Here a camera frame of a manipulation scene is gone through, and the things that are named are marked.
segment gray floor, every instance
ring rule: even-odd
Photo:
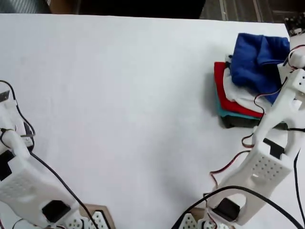
[[[201,19],[283,23],[305,11],[303,0],[206,0]]]

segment red cloth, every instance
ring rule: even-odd
[[[263,114],[244,108],[243,106],[240,106],[237,102],[231,102],[225,97],[224,69],[225,69],[224,62],[214,63],[214,79],[215,79],[217,94],[221,107],[226,111],[236,112],[256,118],[262,117]]]

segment white tablecloth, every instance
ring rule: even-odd
[[[239,32],[287,36],[282,24],[0,15],[0,78],[36,128],[35,153],[83,202],[108,206],[117,229],[168,229],[251,132],[224,129],[215,108],[214,62]],[[272,200],[301,219],[293,174]],[[243,228],[292,224],[265,206]]]

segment stack of clothes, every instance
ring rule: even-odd
[[[290,51],[289,41],[282,37],[266,37],[240,33],[233,55],[225,62],[214,63],[217,111],[224,126],[253,127],[276,100],[281,88],[277,65],[283,63]]]

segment wire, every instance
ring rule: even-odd
[[[292,54],[294,54],[294,52],[295,52],[297,49],[301,48],[301,47],[305,47],[305,44],[298,45],[298,46],[294,47],[294,48],[289,52],[287,63],[288,63],[289,67],[290,67],[292,70],[297,70],[297,67],[292,66],[292,65],[290,64],[289,60],[290,60]]]
[[[11,228],[11,229],[15,229],[15,226],[17,225],[17,223],[19,223],[20,221],[23,221],[24,219],[19,219],[19,220],[17,220],[15,223],[14,223],[14,225],[13,225],[13,227]]]
[[[17,108],[17,111],[19,113],[19,115],[21,116],[21,118],[29,125],[29,127],[31,128],[32,130],[32,134],[30,135],[21,135],[21,137],[34,137],[36,135],[36,132],[35,132],[35,129],[34,127],[29,123],[29,121],[23,116],[23,114],[21,113],[21,110],[19,108],[19,105],[18,105],[18,102],[17,102],[17,99],[16,99],[16,94],[15,94],[15,91],[14,91],[14,88],[12,87],[12,85],[5,81],[5,80],[0,80],[0,83],[5,83],[7,86],[9,86],[10,90],[11,90],[11,93],[12,93],[12,96],[13,96],[13,99],[16,101],[16,108]]]
[[[4,226],[3,226],[3,224],[2,224],[1,219],[0,219],[0,229],[5,229]]]
[[[298,179],[297,179],[297,169],[296,169],[296,163],[297,163],[297,159],[299,157],[299,153],[300,153],[300,150],[297,153],[297,155],[295,156],[295,160],[294,160],[295,192],[296,192],[297,203],[299,205],[300,212],[301,212],[302,219],[303,219],[304,226],[305,226],[305,217],[304,217],[303,207],[302,207],[302,204],[301,204],[301,199],[300,199],[300,194],[299,194],[299,184],[298,184],[298,181],[297,181]]]
[[[244,192],[250,193],[251,195],[254,195],[256,197],[258,197],[259,199],[261,199],[262,201],[266,202],[267,204],[271,205],[272,207],[274,207],[276,210],[278,210],[280,213],[282,213],[290,222],[292,222],[295,227],[297,229],[304,229],[302,227],[302,225],[293,217],[291,216],[288,212],[286,212],[284,209],[282,209],[280,206],[278,206],[276,203],[274,203],[273,201],[271,201],[270,199],[264,197],[263,195],[245,188],[245,187],[241,187],[241,186],[226,186],[226,187],[222,187],[218,190],[215,190],[213,192],[211,192],[210,194],[207,194],[205,197],[203,197],[202,199],[198,200],[196,203],[194,203],[193,205],[191,205],[186,211],[184,211],[184,213],[177,219],[177,221],[175,222],[175,224],[172,226],[172,229],[178,229],[185,214],[189,213],[190,210],[192,210],[194,207],[196,207],[198,204],[202,203],[203,201],[207,200],[208,198],[222,192],[225,190],[229,190],[229,189],[238,189],[238,190],[242,190]]]
[[[258,94],[258,95],[254,98],[253,103],[254,103],[256,106],[258,106],[259,108],[261,108],[261,109],[262,109],[262,112],[263,112],[263,115],[262,115],[262,117],[260,118],[260,120],[259,120],[259,122],[258,122],[257,125],[259,125],[259,124],[261,123],[262,118],[263,118],[263,116],[265,115],[265,109],[264,109],[262,106],[260,106],[259,104],[257,104],[257,103],[256,103],[256,100],[257,100],[258,98],[262,97],[262,96],[273,95],[273,94],[276,94],[276,93],[280,92],[281,89],[282,89],[282,87],[283,87],[284,84],[286,83],[287,79],[288,79],[288,78],[286,77],[285,80],[284,80],[284,82],[282,83],[282,85],[280,86],[280,88],[279,88],[277,91],[272,92],[272,93],[261,93],[261,94]],[[252,136],[253,136],[253,133],[250,134],[250,135],[248,135],[248,136],[246,136],[246,137],[243,137],[243,138],[242,138],[242,145],[243,145],[243,147],[245,147],[245,148],[253,148],[253,147],[254,147],[253,144],[249,145],[249,144],[244,143],[244,140],[246,140],[247,138],[250,138],[250,137],[252,137]]]
[[[52,169],[47,163],[45,163],[43,160],[41,160],[36,154],[34,154],[32,152],[32,150],[29,150],[30,155],[35,158],[37,161],[39,161],[42,165],[44,165],[49,171],[51,171],[55,177],[62,183],[62,185],[68,190],[68,192],[70,192],[70,194],[76,199],[76,201],[79,203],[79,205],[81,205],[81,207],[85,210],[85,212],[87,213],[89,219],[92,221],[92,223],[94,224],[94,226],[96,227],[96,229],[99,229],[98,225],[96,224],[96,222],[94,221],[92,215],[90,214],[89,210],[87,209],[87,207],[84,205],[84,203],[77,197],[77,195],[75,195],[75,193],[69,188],[69,186],[63,181],[63,179],[54,171],[54,169]]]
[[[30,134],[30,135],[22,135],[22,136],[21,136],[21,137],[30,137],[31,140],[32,140],[32,142],[33,142],[33,145],[32,145],[32,147],[31,147],[31,149],[29,149],[30,155],[31,155],[33,158],[35,158],[37,161],[39,161],[41,164],[43,164],[49,171],[51,171],[51,172],[55,175],[55,177],[62,183],[62,185],[68,190],[68,192],[76,199],[76,201],[79,203],[79,205],[81,205],[82,208],[86,211],[86,213],[87,213],[89,219],[92,221],[92,223],[94,224],[94,226],[96,227],[96,229],[99,229],[99,228],[98,228],[98,225],[97,225],[96,222],[94,221],[92,215],[90,214],[89,210],[88,210],[87,207],[84,205],[84,203],[75,195],[75,193],[74,193],[74,192],[69,188],[69,186],[63,181],[63,179],[62,179],[62,178],[61,178],[61,177],[60,177],[60,176],[59,176],[59,175],[58,175],[58,174],[57,174],[57,173],[47,164],[47,163],[45,163],[43,160],[41,160],[37,155],[35,155],[35,154],[33,153],[33,148],[34,148],[34,146],[35,146],[35,142],[34,142],[34,138],[33,138],[33,137],[36,135],[35,129],[34,129],[34,127],[31,125],[31,123],[29,123],[29,121],[22,115],[21,110],[20,110],[20,108],[19,108],[19,106],[18,106],[18,101],[17,101],[17,99],[16,99],[15,91],[14,91],[12,85],[11,85],[10,83],[8,83],[7,81],[4,81],[4,80],[0,80],[0,82],[5,83],[7,86],[10,87],[10,90],[11,90],[12,96],[13,96],[13,99],[16,101],[16,104],[17,104],[16,107],[17,107],[18,113],[20,114],[20,116],[23,118],[23,120],[29,125],[29,127],[30,127],[31,130],[32,130],[32,134]],[[3,143],[2,137],[3,137],[4,133],[5,133],[7,130],[9,130],[9,129],[5,129],[5,131],[2,132],[2,134],[1,134],[1,136],[0,136],[0,140],[1,140],[2,143]]]
[[[4,136],[4,134],[8,131],[8,130],[12,130],[12,131],[15,131],[15,130],[13,130],[13,129],[5,129],[5,128],[1,128],[0,129],[0,131],[2,132],[2,134],[0,135],[0,141],[2,142],[2,144],[4,144],[7,148],[9,148],[10,149],[10,147],[7,145],[7,144],[5,144],[5,142],[3,141],[3,136]]]
[[[238,154],[236,154],[236,155],[233,157],[233,159],[232,159],[227,165],[225,165],[225,166],[222,167],[221,169],[218,169],[218,170],[215,170],[215,171],[211,171],[211,172],[210,172],[210,176],[213,178],[216,187],[218,187],[218,183],[217,183],[217,180],[216,180],[216,178],[214,177],[214,175],[215,175],[215,174],[219,174],[219,173],[224,172],[227,168],[229,168],[229,167],[233,164],[233,162],[234,162],[241,154],[243,154],[243,153],[249,153],[249,152],[250,152],[250,150],[244,150],[244,151],[242,151],[242,152],[239,152]]]
[[[212,218],[212,216],[208,213],[208,216],[210,217],[211,221],[215,224],[215,228],[217,229],[217,223],[215,222],[215,220]]]
[[[246,137],[243,137],[242,138],[242,145],[243,145],[243,147],[245,147],[245,148],[253,148],[254,147],[254,145],[249,145],[249,144],[246,144],[246,143],[244,143],[244,140],[245,139],[247,139],[247,138],[250,138],[250,137],[252,137],[253,136],[253,133],[252,134],[250,134],[250,135],[248,135],[248,136],[246,136]]]

